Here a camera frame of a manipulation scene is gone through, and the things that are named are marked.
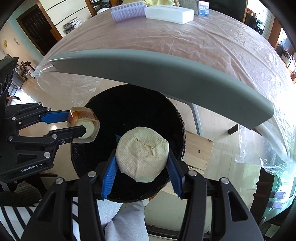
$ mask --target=door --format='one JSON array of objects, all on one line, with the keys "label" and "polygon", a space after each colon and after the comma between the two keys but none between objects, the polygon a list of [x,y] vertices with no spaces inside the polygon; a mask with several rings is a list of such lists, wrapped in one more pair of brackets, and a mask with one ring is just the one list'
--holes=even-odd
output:
[{"label": "door", "polygon": [[43,55],[46,55],[57,43],[51,31],[52,27],[37,4],[19,16],[17,21],[32,43]]}]

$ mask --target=door frame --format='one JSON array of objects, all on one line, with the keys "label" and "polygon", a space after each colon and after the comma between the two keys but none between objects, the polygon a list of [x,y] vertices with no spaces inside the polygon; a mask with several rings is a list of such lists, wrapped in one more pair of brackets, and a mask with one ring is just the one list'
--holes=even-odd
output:
[{"label": "door frame", "polygon": [[25,28],[25,26],[22,24],[21,19],[28,15],[30,12],[32,12],[33,10],[35,10],[36,8],[39,7],[39,9],[41,10],[41,12],[43,13],[44,17],[46,18],[46,20],[48,21],[48,23],[50,24],[50,26],[52,27],[52,29],[50,30],[50,32],[52,33],[52,35],[54,36],[54,38],[59,41],[62,39],[61,34],[59,33],[59,31],[57,30],[57,28],[55,27],[55,25],[53,24],[53,22],[51,21],[50,17],[48,16],[48,14],[46,13],[46,11],[44,10],[43,6],[41,5],[41,7],[39,6],[39,4],[41,5],[40,1],[37,0],[37,4],[35,4],[33,7],[29,8],[27,11],[25,11],[24,13],[22,13],[19,17],[17,17],[17,22],[20,25],[20,27],[22,28],[22,30],[25,32],[25,34],[28,36],[28,38],[31,40],[31,42],[35,45],[35,47],[39,50],[39,52],[45,56],[45,53],[42,51],[42,49],[39,47],[39,45],[34,41],[34,39],[31,37],[31,35],[29,34],[29,32],[27,31],[27,29]]}]

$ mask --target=white brick wall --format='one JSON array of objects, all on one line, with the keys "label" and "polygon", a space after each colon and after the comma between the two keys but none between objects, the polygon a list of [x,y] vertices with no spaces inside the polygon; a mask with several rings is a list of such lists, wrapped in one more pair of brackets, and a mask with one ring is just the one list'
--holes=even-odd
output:
[{"label": "white brick wall", "polygon": [[259,0],[248,0],[248,9],[254,11],[256,17],[262,21],[265,26],[262,36],[268,40],[274,24],[273,14]]}]

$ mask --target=white paper towel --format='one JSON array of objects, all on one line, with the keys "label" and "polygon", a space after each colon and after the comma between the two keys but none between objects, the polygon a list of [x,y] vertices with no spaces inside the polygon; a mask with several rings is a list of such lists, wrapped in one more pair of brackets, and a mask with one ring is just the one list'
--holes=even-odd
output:
[{"label": "white paper towel", "polygon": [[136,182],[150,183],[168,160],[169,144],[156,131],[136,127],[125,133],[116,148],[116,161],[122,173]]}]

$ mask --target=trash can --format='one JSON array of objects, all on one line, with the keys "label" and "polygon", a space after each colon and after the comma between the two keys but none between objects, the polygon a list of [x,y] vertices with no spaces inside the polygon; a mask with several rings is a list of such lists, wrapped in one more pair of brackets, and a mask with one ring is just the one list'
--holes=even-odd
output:
[{"label": "trash can", "polygon": [[[144,126],[169,142],[177,159],[185,152],[185,125],[176,107],[161,93],[135,85],[119,85],[94,96],[85,107],[93,110],[101,123],[91,143],[71,143],[71,159],[79,177],[107,161],[117,146],[116,136]],[[137,183],[117,170],[111,193],[114,202],[136,202],[155,195],[169,182],[166,168],[151,183]]]}]

